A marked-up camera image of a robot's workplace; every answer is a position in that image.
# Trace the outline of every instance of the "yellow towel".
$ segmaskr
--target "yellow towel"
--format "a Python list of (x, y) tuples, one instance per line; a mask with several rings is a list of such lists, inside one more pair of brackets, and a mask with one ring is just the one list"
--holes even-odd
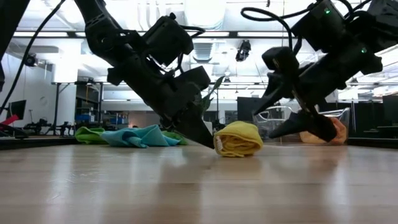
[(262, 149), (262, 139), (255, 125), (235, 121), (215, 133), (214, 145), (219, 155), (245, 157)]

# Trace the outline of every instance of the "wooden table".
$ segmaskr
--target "wooden table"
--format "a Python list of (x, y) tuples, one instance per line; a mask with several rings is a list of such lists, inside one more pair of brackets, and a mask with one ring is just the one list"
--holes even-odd
[(398, 151), (265, 146), (221, 158), (200, 146), (0, 151), (0, 221), (398, 223)]

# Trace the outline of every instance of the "blue cloth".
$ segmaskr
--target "blue cloth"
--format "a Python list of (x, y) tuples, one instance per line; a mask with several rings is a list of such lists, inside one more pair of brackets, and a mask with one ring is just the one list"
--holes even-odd
[(105, 131), (101, 138), (114, 147), (176, 146), (180, 142), (164, 136), (158, 125)]

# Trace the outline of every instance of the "red object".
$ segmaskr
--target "red object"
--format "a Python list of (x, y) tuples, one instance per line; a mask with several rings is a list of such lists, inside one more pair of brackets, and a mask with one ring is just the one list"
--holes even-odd
[(19, 120), (17, 115), (12, 115), (10, 118), (8, 118), (7, 120), (3, 121), (1, 124), (5, 124), (5, 125), (10, 125), (12, 124), (14, 121)]

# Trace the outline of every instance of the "security camera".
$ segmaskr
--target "security camera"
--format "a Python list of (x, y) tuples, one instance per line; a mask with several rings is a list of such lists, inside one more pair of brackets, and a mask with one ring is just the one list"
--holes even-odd
[(243, 40), (241, 46), (238, 49), (238, 53), (236, 54), (236, 61), (243, 62), (249, 56), (249, 52), (251, 51), (251, 44), (249, 40)]
[(30, 54), (28, 54), (24, 63), (28, 67), (36, 67), (39, 63), (39, 60), (37, 59), (35, 53), (30, 53)]

